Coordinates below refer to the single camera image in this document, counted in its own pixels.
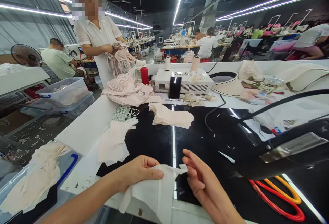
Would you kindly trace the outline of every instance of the black fan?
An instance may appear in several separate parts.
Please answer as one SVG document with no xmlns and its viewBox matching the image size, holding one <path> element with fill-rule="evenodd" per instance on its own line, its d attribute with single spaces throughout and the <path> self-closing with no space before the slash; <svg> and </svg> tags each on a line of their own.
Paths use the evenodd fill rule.
<svg viewBox="0 0 329 224">
<path fill-rule="evenodd" d="M 25 66 L 41 66 L 42 58 L 39 52 L 30 46 L 23 44 L 14 45 L 11 50 L 11 56 L 17 63 Z"/>
</svg>

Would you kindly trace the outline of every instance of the red cable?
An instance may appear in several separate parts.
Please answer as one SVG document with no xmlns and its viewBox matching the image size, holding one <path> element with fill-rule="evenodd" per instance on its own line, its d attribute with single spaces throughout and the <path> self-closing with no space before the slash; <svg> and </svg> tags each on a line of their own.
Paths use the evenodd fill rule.
<svg viewBox="0 0 329 224">
<path fill-rule="evenodd" d="M 255 191 L 258 193 L 258 195 L 272 208 L 274 209 L 276 212 L 278 212 L 280 215 L 283 215 L 284 217 L 292 220 L 292 221 L 296 221 L 296 222 L 303 222 L 305 220 L 305 215 L 304 213 L 301 211 L 301 209 L 294 204 L 290 199 L 286 198 L 285 196 L 281 195 L 280 193 L 278 193 L 277 191 L 273 190 L 272 188 L 264 185 L 263 183 L 259 182 L 259 181 L 252 181 L 249 180 L 249 182 L 251 183 L 251 185 L 253 186 L 253 188 L 255 189 Z M 260 188 L 256 185 L 256 184 L 260 185 L 262 188 L 264 188 L 265 190 L 273 193 L 274 195 L 280 197 L 282 200 L 286 201 L 288 204 L 290 204 L 295 210 L 296 210 L 296 215 L 291 215 L 288 214 L 287 212 L 283 211 L 281 208 L 279 208 L 278 206 L 276 206 L 273 202 L 271 202 L 265 195 L 264 193 L 260 190 Z"/>
</svg>

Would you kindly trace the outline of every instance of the dark hair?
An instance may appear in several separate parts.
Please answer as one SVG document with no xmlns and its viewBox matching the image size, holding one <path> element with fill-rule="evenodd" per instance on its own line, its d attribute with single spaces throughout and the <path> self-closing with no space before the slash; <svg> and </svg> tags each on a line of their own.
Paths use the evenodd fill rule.
<svg viewBox="0 0 329 224">
<path fill-rule="evenodd" d="M 207 30 L 207 34 L 210 35 L 210 37 L 213 36 L 213 35 L 215 35 L 215 34 L 214 34 L 214 30 L 215 30 L 215 29 L 214 29 L 213 27 L 208 28 L 208 30 Z"/>
<path fill-rule="evenodd" d="M 50 44 L 63 47 L 63 43 L 59 39 L 55 38 L 50 39 Z"/>
</svg>

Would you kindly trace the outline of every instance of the yellow cable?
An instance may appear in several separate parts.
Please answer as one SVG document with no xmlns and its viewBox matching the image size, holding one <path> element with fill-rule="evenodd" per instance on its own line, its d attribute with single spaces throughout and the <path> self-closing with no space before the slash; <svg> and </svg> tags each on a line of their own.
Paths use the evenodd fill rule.
<svg viewBox="0 0 329 224">
<path fill-rule="evenodd" d="M 299 197 L 299 195 L 295 192 L 295 190 L 286 182 L 284 181 L 281 177 L 279 176 L 275 176 L 275 178 L 277 180 L 279 180 L 282 184 L 284 184 L 285 187 L 288 188 L 288 190 L 291 192 L 292 197 L 288 196 L 286 193 L 284 193 L 282 190 L 280 190 L 275 184 L 273 184 L 271 181 L 269 181 L 268 179 L 264 179 L 264 181 L 266 183 L 268 183 L 273 189 L 275 189 L 277 192 L 279 192 L 280 194 L 284 195 L 285 197 L 287 197 L 288 199 L 290 199 L 291 201 L 293 201 L 296 204 L 301 204 L 302 200 Z"/>
</svg>

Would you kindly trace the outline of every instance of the white t-shirt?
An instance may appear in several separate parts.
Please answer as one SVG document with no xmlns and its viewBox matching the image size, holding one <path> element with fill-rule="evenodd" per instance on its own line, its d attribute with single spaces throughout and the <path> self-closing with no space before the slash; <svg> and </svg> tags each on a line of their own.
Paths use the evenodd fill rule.
<svg viewBox="0 0 329 224">
<path fill-rule="evenodd" d="M 99 26 L 93 24 L 90 20 L 77 20 L 74 25 L 74 32 L 79 45 L 91 44 L 93 47 L 99 47 L 106 44 L 113 44 L 116 38 L 122 36 L 122 33 L 108 16 L 99 18 Z M 102 53 L 94 56 L 100 79 L 104 88 L 107 88 L 107 82 L 114 78 L 112 71 L 108 70 L 107 56 Z"/>
<path fill-rule="evenodd" d="M 198 56 L 201 58 L 209 58 L 212 49 L 218 47 L 217 38 L 215 36 L 206 36 L 196 41 L 196 45 L 200 46 Z"/>
<path fill-rule="evenodd" d="M 324 23 L 306 30 L 297 40 L 294 47 L 311 47 L 316 44 L 322 36 L 329 36 L 329 24 Z"/>
</svg>

